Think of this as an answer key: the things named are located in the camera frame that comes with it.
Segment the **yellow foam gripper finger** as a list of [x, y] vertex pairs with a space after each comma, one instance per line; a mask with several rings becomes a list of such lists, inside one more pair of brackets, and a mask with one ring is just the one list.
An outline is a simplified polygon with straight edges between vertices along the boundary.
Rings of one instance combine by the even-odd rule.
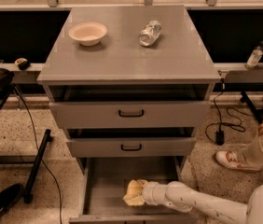
[[145, 200], [142, 196], [141, 193], [137, 194], [126, 194], [123, 197], [123, 201], [128, 205], [128, 206], [141, 206], [145, 204]]

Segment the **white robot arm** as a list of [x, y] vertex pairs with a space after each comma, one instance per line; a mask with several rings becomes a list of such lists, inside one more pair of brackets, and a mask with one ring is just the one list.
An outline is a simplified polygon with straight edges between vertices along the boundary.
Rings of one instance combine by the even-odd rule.
[[129, 183], [123, 200], [129, 206], [163, 205], [184, 213], [196, 208], [223, 224], [263, 224], [263, 185], [244, 204], [198, 192], [177, 181], [160, 184], [139, 179]]

